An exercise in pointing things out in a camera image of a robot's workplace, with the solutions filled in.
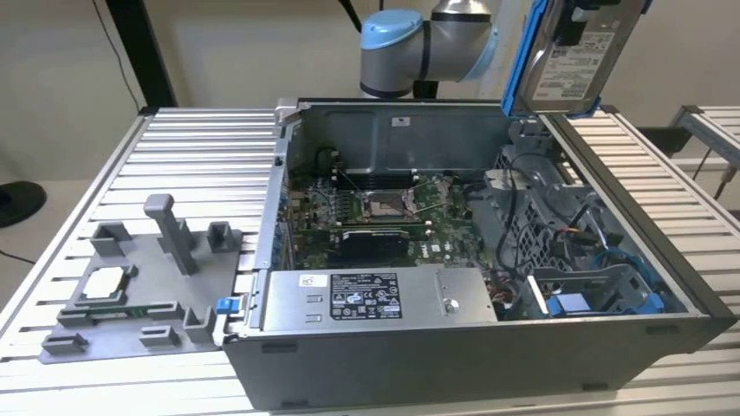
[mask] side panel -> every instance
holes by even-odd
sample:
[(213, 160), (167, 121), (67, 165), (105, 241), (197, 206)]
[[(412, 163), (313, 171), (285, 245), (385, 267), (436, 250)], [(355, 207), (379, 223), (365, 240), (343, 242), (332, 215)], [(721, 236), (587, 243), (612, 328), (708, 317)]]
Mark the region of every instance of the side panel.
[(449, 402), (621, 387), (691, 352), (703, 319), (259, 338), (224, 345), (256, 409)]
[(627, 192), (569, 122), (564, 117), (543, 117), (543, 121), (553, 133), (553, 137), (559, 140), (563, 150), (587, 175), (589, 184), (599, 191), (605, 202), (613, 204), (613, 207), (609, 208), (623, 216), (625, 226), (635, 230), (636, 237), (645, 244), (651, 255), (657, 259), (685, 295), (689, 296), (696, 308), (703, 314), (711, 316), (711, 328), (696, 339), (695, 347), (699, 348), (736, 323), (732, 311), (657, 228), (655, 221)]

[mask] sticker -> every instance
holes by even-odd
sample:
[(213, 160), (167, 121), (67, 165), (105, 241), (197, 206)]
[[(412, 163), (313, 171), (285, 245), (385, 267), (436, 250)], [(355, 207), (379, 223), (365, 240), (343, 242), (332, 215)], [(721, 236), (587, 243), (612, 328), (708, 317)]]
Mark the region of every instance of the sticker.
[(556, 46), (535, 90), (535, 101), (576, 101), (587, 95), (613, 32), (583, 32), (576, 46)]
[(328, 275), (300, 275), (299, 286), (303, 288), (324, 288), (328, 282)]
[(396, 273), (332, 275), (331, 294), (336, 321), (403, 317)]
[(391, 126), (392, 127), (409, 127), (412, 125), (412, 118), (411, 117), (393, 117), (391, 119)]

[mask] barcode label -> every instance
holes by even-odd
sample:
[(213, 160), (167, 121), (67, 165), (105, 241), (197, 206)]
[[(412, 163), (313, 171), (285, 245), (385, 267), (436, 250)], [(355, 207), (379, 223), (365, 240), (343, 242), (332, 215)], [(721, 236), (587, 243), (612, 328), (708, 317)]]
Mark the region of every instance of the barcode label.
[(584, 32), (579, 45), (553, 48), (535, 90), (536, 101), (584, 99), (612, 40), (612, 32)]

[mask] gray fixture stand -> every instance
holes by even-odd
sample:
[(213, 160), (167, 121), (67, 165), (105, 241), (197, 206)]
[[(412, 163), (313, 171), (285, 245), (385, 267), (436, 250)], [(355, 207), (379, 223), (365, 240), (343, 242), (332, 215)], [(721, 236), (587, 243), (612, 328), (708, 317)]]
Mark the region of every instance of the gray fixture stand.
[[(44, 363), (213, 351), (213, 305), (231, 296), (241, 231), (211, 223), (189, 232), (172, 214), (171, 195), (152, 195), (144, 212), (161, 236), (132, 236), (123, 223), (100, 224), (96, 255), (44, 340)], [(113, 272), (108, 296), (85, 292), (93, 275)]]

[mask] black pole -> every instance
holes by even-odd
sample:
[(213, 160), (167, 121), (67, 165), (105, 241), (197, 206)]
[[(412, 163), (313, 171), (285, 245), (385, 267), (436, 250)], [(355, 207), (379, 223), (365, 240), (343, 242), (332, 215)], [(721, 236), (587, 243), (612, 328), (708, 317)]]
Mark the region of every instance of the black pole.
[(360, 21), (360, 18), (357, 17), (357, 12), (355, 11), (355, 7), (352, 6), (351, 0), (339, 0), (339, 3), (344, 7), (344, 11), (347, 12), (347, 16), (349, 17), (349, 20), (352, 20), (352, 26), (359, 32), (361, 32), (361, 21)]
[(144, 0), (105, 0), (147, 106), (176, 107)]

